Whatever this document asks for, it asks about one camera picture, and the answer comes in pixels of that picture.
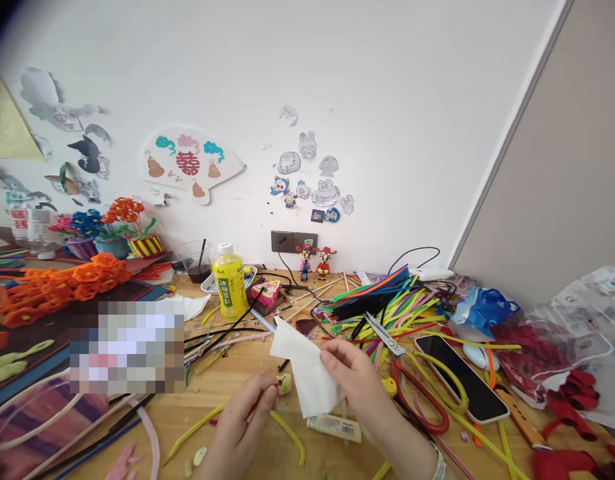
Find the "yellow paper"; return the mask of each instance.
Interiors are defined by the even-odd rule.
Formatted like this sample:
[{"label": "yellow paper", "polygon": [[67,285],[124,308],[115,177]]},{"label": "yellow paper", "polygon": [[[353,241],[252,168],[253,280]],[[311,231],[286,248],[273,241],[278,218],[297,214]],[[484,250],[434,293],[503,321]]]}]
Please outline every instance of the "yellow paper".
[{"label": "yellow paper", "polygon": [[45,161],[0,76],[0,159]]}]

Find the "flower pot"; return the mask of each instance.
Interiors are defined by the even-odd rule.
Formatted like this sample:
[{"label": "flower pot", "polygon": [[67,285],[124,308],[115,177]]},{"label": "flower pot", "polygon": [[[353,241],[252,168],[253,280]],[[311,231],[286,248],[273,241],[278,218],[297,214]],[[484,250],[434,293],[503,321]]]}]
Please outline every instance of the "flower pot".
[{"label": "flower pot", "polygon": [[163,243],[157,234],[148,237],[132,239],[129,241],[132,252],[138,258],[152,258],[165,251]]},{"label": "flower pot", "polygon": [[132,250],[130,250],[127,240],[124,238],[114,240],[96,240],[96,248],[99,252],[109,252],[118,259],[126,258]]},{"label": "flower pot", "polygon": [[65,244],[70,252],[81,260],[90,260],[90,258],[98,253],[94,239],[69,239]]}]

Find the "pixelated area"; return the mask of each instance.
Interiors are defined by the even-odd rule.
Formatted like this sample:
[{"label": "pixelated area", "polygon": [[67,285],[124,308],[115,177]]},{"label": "pixelated area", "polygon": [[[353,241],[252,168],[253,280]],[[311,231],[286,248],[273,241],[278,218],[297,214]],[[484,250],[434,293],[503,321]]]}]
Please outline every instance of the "pixelated area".
[{"label": "pixelated area", "polygon": [[100,302],[70,330],[70,391],[183,391],[183,322],[183,302]]}]

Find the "blue plastic bag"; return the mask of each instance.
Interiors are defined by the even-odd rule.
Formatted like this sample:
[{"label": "blue plastic bag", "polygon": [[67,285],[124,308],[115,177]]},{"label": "blue plastic bag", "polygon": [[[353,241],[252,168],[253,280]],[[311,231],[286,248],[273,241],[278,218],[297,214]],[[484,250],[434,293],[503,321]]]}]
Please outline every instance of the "blue plastic bag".
[{"label": "blue plastic bag", "polygon": [[471,325],[494,338],[490,327],[504,322],[520,310],[517,302],[508,300],[497,289],[472,287],[468,297],[456,306],[452,321],[457,325]]}]

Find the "smartphone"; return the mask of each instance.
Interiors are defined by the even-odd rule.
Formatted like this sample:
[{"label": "smartphone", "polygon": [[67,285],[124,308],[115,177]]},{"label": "smartphone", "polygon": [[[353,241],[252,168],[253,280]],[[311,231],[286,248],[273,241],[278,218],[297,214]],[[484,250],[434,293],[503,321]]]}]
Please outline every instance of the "smartphone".
[{"label": "smartphone", "polygon": [[[463,384],[463,388],[468,396],[468,417],[474,423],[485,425],[510,415],[508,406],[470,368],[466,361],[454,351],[444,338],[426,335],[418,337],[414,343],[420,351],[445,364]],[[459,401],[459,390],[450,376],[443,370],[437,369],[433,363],[430,363],[430,366],[445,383],[454,398]]]}]

